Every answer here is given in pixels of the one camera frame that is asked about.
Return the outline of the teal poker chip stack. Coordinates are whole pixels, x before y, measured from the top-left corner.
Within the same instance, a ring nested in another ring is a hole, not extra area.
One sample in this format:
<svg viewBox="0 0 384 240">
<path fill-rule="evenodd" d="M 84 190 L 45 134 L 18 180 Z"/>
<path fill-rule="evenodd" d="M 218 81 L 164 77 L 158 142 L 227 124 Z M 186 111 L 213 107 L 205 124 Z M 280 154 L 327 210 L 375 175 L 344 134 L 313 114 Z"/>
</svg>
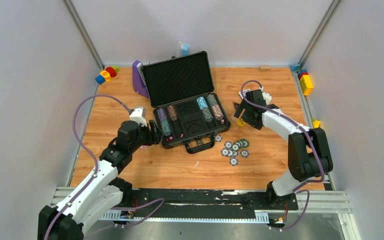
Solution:
<svg viewBox="0 0 384 240">
<path fill-rule="evenodd" d="M 161 124 L 161 129 L 162 129 L 163 135 L 165 137 L 169 137 L 172 134 L 172 130 L 171 130 L 169 121 L 164 119 L 160 122 L 160 124 Z"/>
</svg>

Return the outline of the yellow big blind button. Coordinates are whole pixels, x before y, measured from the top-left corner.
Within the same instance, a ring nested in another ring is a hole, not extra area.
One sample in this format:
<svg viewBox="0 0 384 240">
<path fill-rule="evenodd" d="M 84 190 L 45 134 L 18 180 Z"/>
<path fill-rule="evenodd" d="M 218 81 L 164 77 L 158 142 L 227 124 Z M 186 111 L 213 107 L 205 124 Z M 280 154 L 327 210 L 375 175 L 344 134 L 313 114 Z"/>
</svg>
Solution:
<svg viewBox="0 0 384 240">
<path fill-rule="evenodd" d="M 238 119 L 236 120 L 236 123 L 237 123 L 237 125 L 240 126 L 240 127 L 244 127 L 244 126 L 247 125 L 247 123 L 246 123 L 242 118 L 238 118 Z"/>
</svg>

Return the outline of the red playing card deck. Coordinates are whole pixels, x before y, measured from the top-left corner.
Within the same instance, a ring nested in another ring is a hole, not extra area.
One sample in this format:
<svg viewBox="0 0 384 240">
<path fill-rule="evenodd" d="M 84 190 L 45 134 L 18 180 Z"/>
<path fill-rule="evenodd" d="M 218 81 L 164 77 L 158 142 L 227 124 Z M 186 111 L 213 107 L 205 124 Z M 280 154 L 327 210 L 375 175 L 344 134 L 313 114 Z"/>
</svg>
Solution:
<svg viewBox="0 0 384 240">
<path fill-rule="evenodd" d="M 150 148 L 150 147 L 152 147 L 153 145 L 151 144 L 151 145 L 142 145 L 141 147 L 140 147 L 140 149 L 141 150 L 144 150 L 144 149 L 147 149 L 147 148 Z"/>
</svg>

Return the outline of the blue playing card deck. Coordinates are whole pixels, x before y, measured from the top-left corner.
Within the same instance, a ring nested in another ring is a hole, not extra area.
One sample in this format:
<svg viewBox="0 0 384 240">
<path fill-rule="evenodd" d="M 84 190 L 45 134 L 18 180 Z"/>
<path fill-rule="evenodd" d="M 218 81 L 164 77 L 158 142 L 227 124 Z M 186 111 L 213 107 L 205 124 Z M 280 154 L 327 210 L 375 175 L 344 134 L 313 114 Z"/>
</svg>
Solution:
<svg viewBox="0 0 384 240">
<path fill-rule="evenodd" d="M 239 95 L 239 97 L 243 100 L 244 98 L 246 98 L 246 99 L 248 99 L 249 101 L 251 101 L 251 96 L 249 96 L 249 94 L 248 93 L 251 93 L 252 92 L 252 90 L 250 90 L 250 89 L 245 89 L 245 90 L 243 90 L 243 91 L 240 91 L 239 93 L 238 93 L 238 95 Z"/>
</svg>

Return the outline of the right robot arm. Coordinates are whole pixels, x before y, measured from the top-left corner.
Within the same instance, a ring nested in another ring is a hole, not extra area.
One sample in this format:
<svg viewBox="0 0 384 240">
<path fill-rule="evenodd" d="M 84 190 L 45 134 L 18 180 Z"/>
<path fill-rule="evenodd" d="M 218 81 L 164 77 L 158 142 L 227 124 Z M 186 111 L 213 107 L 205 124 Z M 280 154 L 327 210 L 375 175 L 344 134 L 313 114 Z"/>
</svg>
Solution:
<svg viewBox="0 0 384 240">
<path fill-rule="evenodd" d="M 267 184 L 265 201 L 272 209 L 278 209 L 286 199 L 305 184 L 321 181 L 334 168 L 326 132 L 310 128 L 285 115 L 276 105 L 267 104 L 260 90 L 242 92 L 242 101 L 234 117 L 241 118 L 251 127 L 263 127 L 274 131 L 287 143 L 288 169 Z"/>
</svg>

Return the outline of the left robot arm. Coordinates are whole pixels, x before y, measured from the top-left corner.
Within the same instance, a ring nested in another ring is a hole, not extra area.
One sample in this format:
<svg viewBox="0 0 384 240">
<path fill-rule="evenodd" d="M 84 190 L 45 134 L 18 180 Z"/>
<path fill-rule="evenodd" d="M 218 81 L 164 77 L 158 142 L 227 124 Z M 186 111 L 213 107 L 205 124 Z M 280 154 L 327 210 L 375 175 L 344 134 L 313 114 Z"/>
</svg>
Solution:
<svg viewBox="0 0 384 240">
<path fill-rule="evenodd" d="M 104 149 L 96 166 L 67 197 L 56 206 L 46 205 L 39 213 L 39 240 L 82 240 L 108 210 L 133 201 L 132 185 L 119 178 L 142 146 L 157 145 L 162 131 L 154 120 L 141 124 L 124 121 L 117 136 Z"/>
</svg>

